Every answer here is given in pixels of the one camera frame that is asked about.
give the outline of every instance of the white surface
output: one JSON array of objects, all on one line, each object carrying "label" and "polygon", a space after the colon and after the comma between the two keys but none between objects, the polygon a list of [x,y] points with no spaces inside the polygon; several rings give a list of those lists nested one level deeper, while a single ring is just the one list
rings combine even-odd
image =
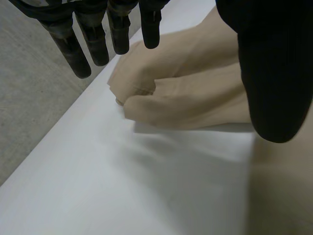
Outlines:
[{"label": "white surface", "polygon": [[[161,32],[214,6],[189,2],[166,6]],[[117,60],[0,187],[0,235],[242,235],[253,135],[134,133],[106,84]]]}]

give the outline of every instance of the gray floor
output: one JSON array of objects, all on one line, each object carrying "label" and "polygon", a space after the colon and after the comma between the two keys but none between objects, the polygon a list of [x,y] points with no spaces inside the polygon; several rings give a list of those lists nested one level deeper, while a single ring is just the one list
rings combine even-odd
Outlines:
[{"label": "gray floor", "polygon": [[[130,36],[140,28],[132,11]],[[103,20],[110,59],[108,19]],[[77,78],[49,34],[34,19],[0,0],[0,185],[103,69],[92,63],[79,26],[74,31],[91,65],[90,78]]]}]

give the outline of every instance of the black glove finger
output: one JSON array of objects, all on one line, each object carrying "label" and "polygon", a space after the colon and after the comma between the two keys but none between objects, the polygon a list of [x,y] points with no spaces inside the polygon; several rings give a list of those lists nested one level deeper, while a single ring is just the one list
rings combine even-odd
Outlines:
[{"label": "black glove finger", "polygon": [[104,66],[109,62],[106,34],[102,27],[106,9],[107,1],[105,0],[78,1],[75,6],[77,22],[92,60],[97,66]]},{"label": "black glove finger", "polygon": [[109,0],[107,14],[111,31],[113,48],[116,54],[129,51],[129,13],[138,4],[138,0]]},{"label": "black glove finger", "polygon": [[156,48],[160,42],[161,9],[169,0],[139,0],[143,41],[148,49]]},{"label": "black glove finger", "polygon": [[313,11],[282,0],[217,1],[238,33],[239,60],[250,116],[258,134],[287,142],[299,131],[313,95]]},{"label": "black glove finger", "polygon": [[73,18],[57,22],[40,22],[50,33],[76,76],[79,78],[89,77],[91,68],[73,31]]}]

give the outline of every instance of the finger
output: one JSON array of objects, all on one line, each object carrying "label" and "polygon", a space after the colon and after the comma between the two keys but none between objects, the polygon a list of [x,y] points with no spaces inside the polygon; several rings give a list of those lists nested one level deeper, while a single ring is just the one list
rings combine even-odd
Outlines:
[{"label": "finger", "polygon": [[109,62],[106,45],[106,34],[102,27],[102,19],[107,8],[103,0],[77,2],[75,15],[82,30],[93,62],[104,66]]},{"label": "finger", "polygon": [[156,48],[160,41],[161,9],[169,0],[140,0],[141,30],[146,48]]},{"label": "finger", "polygon": [[122,55],[129,51],[129,13],[138,4],[138,0],[109,0],[108,18],[111,38],[116,54]]},{"label": "finger", "polygon": [[128,119],[171,129],[250,122],[238,63],[158,79],[153,95],[129,97],[124,111]]},{"label": "finger", "polygon": [[91,68],[73,31],[72,17],[58,22],[41,21],[41,23],[50,33],[75,75],[79,78],[89,77]]},{"label": "finger", "polygon": [[287,142],[299,131],[312,100],[312,6],[306,1],[222,2],[217,2],[221,17],[238,32],[254,128],[268,141]]}]

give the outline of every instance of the white sheet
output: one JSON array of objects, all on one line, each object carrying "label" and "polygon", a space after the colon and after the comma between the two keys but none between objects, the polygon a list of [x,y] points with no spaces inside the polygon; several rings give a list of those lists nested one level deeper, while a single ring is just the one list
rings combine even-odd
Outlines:
[{"label": "white sheet", "polygon": [[[192,2],[171,0],[161,32],[214,6]],[[118,58],[0,187],[0,235],[242,235],[253,134],[134,133],[106,84]]]}]

